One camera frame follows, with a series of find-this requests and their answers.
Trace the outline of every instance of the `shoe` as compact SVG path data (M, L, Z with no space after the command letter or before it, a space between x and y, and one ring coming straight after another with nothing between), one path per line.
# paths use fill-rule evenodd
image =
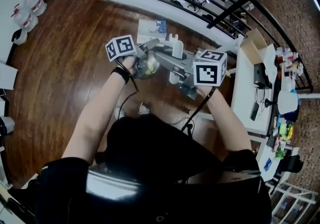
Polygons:
M114 113L114 116L115 116L115 119L116 119L116 120L118 120L118 119L120 119L120 118L124 118L124 117L126 116L125 111L124 111L123 109L120 110L120 107L119 107L119 106L116 106L116 107L114 108L113 113Z
M147 115L150 113L150 108L146 102L142 102L139 107L139 115Z

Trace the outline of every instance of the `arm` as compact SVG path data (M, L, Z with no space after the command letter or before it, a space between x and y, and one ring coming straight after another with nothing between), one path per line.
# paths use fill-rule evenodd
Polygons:
M208 86L198 86L198 93L205 97L211 90ZM229 151L252 150L249 135L231 110L223 95L216 89L207 102L213 119L218 126L224 146Z
M134 63L135 58L127 57L122 64L133 73ZM82 110L62 158L76 157L92 164L125 85L121 75L110 75L98 94Z

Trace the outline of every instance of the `white bottle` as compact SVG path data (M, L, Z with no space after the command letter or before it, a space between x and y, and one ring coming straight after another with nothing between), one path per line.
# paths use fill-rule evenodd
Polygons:
M38 24L38 18L27 8L20 8L19 3L14 7L11 17L13 17L14 23L26 32L30 32Z
M43 14L47 8L43 0L24 0L23 5L29 8L35 16Z

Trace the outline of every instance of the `white box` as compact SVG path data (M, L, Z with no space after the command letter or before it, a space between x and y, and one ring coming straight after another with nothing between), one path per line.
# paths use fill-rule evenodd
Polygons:
M105 45L105 50L110 62L120 56L135 55L137 53L134 40L130 34L112 38Z
M162 33L158 30L159 27L156 20L139 19L136 43L143 44L155 38L166 40L167 33Z
M13 90L18 70L0 62L0 88Z
M215 86L222 84L227 70L227 54L205 50L197 54L193 61L193 83L195 86Z

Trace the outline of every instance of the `hand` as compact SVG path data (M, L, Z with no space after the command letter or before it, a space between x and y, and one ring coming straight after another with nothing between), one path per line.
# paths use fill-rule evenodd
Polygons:
M199 85L196 87L196 92L202 96L203 98L207 97L207 95L210 93L212 89L212 86L203 86Z
M126 69L133 75L135 73L134 64L136 62L136 58L133 56L128 56L122 62L122 65L126 67Z

